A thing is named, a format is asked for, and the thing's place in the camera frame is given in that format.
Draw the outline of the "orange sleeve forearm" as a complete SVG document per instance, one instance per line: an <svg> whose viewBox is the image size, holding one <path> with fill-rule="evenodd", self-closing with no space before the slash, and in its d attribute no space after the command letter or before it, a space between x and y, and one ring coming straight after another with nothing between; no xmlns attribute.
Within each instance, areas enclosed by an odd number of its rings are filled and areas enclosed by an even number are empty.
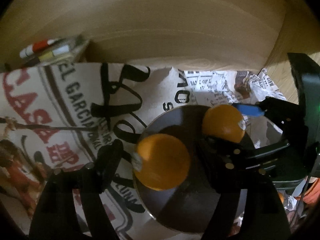
<svg viewBox="0 0 320 240"><path fill-rule="evenodd" d="M303 197L303 202L308 205L315 205L319 199L320 192L320 178L311 177L308 183L308 187Z"/></svg>

